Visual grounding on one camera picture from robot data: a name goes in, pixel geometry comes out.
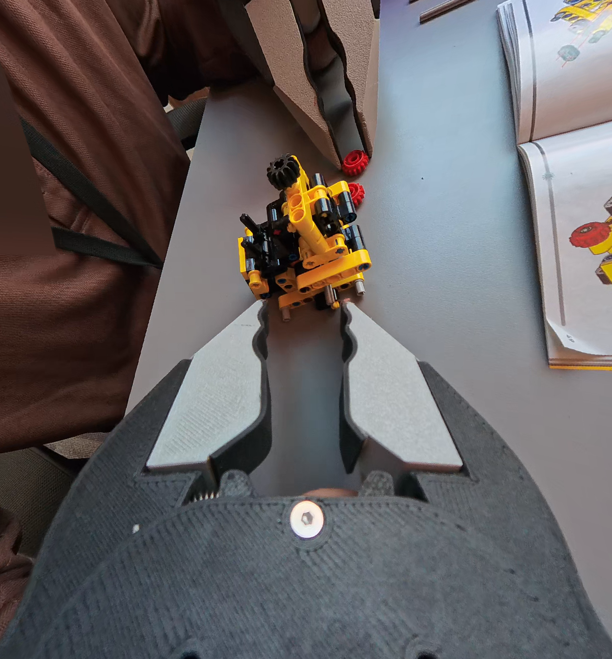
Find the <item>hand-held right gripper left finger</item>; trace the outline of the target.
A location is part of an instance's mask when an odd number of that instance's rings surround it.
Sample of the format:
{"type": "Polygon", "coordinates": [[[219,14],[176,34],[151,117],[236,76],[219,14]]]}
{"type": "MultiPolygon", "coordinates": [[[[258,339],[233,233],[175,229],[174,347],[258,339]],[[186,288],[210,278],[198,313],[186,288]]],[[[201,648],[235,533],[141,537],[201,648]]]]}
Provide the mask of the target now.
{"type": "Polygon", "coordinates": [[[150,471],[194,467],[218,483],[228,470],[252,473],[267,457],[267,319],[267,304],[256,301],[193,356],[146,463],[150,471]]]}

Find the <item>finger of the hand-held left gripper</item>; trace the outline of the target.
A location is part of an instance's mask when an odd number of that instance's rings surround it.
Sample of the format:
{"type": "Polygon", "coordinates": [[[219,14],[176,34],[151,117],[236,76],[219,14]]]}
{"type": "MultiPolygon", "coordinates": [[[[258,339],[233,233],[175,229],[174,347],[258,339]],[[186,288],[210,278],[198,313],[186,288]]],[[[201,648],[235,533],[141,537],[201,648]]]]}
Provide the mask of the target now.
{"type": "Polygon", "coordinates": [[[292,3],[250,1],[246,12],[274,79],[274,91],[322,155],[340,169],[339,150],[306,71],[302,31],[292,3]]]}
{"type": "Polygon", "coordinates": [[[318,1],[333,62],[315,74],[324,118],[340,158],[362,148],[371,158],[378,110],[380,1],[318,1]]]}

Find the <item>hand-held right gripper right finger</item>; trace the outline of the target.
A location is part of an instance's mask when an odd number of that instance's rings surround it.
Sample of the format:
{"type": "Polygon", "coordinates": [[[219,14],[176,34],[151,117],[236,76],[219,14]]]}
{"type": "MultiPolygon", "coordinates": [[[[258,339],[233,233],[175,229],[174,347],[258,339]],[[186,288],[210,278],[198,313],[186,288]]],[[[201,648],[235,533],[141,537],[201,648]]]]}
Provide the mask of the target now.
{"type": "Polygon", "coordinates": [[[415,356],[356,304],[343,302],[341,319],[345,471],[459,472],[463,461],[415,356]]]}

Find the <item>yellow and black lego model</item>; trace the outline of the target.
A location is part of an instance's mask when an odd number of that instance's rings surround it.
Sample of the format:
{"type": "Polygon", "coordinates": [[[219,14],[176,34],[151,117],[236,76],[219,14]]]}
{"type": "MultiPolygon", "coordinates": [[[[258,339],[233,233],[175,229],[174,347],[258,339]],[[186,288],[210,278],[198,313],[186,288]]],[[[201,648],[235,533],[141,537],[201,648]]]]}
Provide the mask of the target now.
{"type": "Polygon", "coordinates": [[[267,219],[240,217],[239,266],[255,298],[277,297],[288,322],[292,310],[309,304],[338,309],[343,291],[363,295],[372,263],[348,182],[328,185],[322,174],[309,177],[293,154],[273,160],[267,177],[279,192],[266,207],[267,219]]]}

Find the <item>person's left forearm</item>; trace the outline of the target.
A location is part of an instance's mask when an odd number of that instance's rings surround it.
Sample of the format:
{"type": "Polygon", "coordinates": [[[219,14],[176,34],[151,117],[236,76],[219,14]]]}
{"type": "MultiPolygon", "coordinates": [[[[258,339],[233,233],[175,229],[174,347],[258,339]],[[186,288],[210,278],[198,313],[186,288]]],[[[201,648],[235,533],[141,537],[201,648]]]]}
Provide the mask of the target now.
{"type": "Polygon", "coordinates": [[[257,70],[216,1],[107,1],[162,104],[205,87],[238,84],[257,70]]]}

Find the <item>dark lego axle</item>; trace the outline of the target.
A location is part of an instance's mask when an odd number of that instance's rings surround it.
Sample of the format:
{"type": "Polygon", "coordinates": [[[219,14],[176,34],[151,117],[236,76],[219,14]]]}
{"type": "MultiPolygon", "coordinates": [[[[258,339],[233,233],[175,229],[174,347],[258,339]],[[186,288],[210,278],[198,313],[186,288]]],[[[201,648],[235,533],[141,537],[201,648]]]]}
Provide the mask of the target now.
{"type": "Polygon", "coordinates": [[[443,16],[446,13],[454,11],[459,7],[462,7],[470,2],[473,1],[467,1],[467,0],[444,1],[443,3],[437,4],[431,9],[421,13],[419,16],[419,23],[422,25],[427,22],[433,21],[434,19],[437,19],[438,17],[443,16]]]}

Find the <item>lego instruction booklet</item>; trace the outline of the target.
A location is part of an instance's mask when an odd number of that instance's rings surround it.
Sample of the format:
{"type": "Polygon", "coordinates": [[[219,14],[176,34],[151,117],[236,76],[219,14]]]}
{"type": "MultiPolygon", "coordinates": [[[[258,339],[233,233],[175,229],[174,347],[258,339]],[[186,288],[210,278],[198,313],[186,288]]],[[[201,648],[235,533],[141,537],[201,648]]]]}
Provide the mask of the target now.
{"type": "Polygon", "coordinates": [[[497,9],[549,366],[612,370],[612,1],[497,9]]]}

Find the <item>person in brown shirt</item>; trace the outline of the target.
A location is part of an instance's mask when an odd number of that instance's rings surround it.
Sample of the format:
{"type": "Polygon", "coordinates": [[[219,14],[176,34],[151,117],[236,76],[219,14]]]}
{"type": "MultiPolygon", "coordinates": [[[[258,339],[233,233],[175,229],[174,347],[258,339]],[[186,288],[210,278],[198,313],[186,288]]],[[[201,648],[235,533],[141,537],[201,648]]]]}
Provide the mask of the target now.
{"type": "MultiPolygon", "coordinates": [[[[215,1],[0,1],[18,114],[165,258],[189,159],[165,115],[253,69],[215,1]]],[[[63,250],[0,256],[0,452],[110,430],[160,273],[63,250]]]]}

